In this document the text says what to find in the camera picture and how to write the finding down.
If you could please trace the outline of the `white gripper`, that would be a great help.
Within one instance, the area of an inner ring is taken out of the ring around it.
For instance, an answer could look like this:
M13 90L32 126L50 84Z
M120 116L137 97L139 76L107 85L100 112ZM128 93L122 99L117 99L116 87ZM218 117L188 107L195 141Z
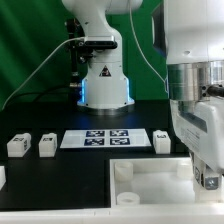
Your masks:
M201 185L217 190L224 174L224 100L191 102L193 111L184 110L184 102L171 100L171 116L176 136L204 163Z

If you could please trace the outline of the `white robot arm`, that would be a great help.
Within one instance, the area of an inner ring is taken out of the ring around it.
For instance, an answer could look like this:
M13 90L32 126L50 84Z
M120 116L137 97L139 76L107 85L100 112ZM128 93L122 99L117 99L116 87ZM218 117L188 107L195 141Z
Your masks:
M122 36L106 16L142 2L62 0L84 30L77 42L88 63L80 107L117 111L134 104L123 74ZM193 154L198 185L216 190L224 174L224 0L163 0L152 23L153 44L166 58L175 134Z

